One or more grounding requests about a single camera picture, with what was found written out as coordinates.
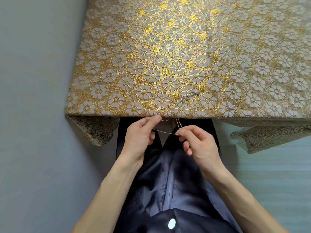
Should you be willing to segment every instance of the button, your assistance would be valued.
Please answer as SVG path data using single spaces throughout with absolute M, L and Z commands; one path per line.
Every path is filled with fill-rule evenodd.
M 175 225 L 176 225 L 176 220 L 172 218 L 169 221 L 169 229 L 172 230 L 175 227 Z

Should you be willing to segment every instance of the hand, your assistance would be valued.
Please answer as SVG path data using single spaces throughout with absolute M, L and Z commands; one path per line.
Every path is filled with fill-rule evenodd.
M 162 117 L 157 115 L 143 118 L 128 126 L 124 146 L 119 156 L 126 165 L 134 165 L 138 169 L 142 167 L 145 150 L 153 143 L 156 136 L 152 130 L 161 120 Z
M 195 126 L 185 126 L 176 132 L 179 140 L 184 141 L 183 148 L 187 155 L 193 156 L 205 180 L 217 178 L 224 170 L 218 147 L 214 137 L 203 129 Z

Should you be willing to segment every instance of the light green floor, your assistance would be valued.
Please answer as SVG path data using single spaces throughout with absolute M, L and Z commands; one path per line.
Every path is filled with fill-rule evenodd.
M 290 232 L 311 232 L 311 136 L 255 154 L 230 139 L 239 127 L 213 120 L 227 168 Z

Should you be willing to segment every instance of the gray wall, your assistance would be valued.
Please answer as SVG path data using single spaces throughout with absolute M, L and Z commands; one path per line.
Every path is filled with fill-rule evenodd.
M 116 137 L 93 147 L 64 117 L 86 7 L 0 0 L 1 233 L 69 232 L 113 163 Z

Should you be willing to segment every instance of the person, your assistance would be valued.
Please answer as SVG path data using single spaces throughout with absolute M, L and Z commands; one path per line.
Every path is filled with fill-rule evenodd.
M 288 232 L 225 168 L 211 119 L 121 118 L 117 159 L 72 233 Z

